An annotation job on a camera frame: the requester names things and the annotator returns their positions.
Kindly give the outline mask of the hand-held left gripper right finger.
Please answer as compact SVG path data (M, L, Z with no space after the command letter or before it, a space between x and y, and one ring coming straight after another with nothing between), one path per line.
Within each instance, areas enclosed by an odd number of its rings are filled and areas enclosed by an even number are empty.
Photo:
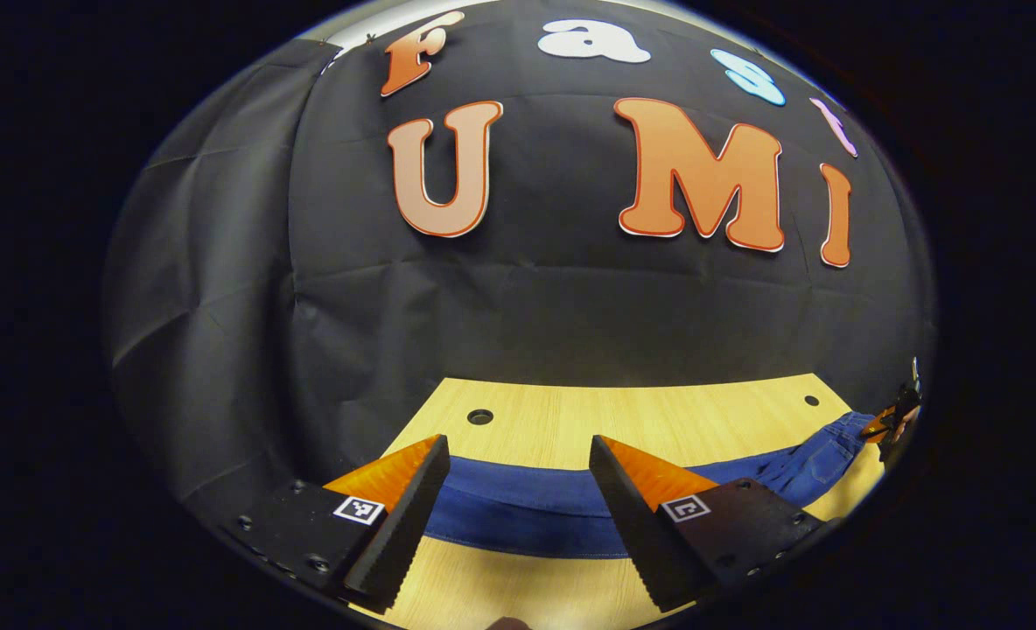
M834 529L754 479L717 483L603 435L589 472L663 613L749 590Z

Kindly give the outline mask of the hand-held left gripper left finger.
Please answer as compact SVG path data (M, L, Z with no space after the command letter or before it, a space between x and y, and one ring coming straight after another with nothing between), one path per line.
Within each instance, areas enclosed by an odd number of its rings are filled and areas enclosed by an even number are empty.
M451 469L447 436L325 484L294 479L223 520L243 550L322 597L385 613Z

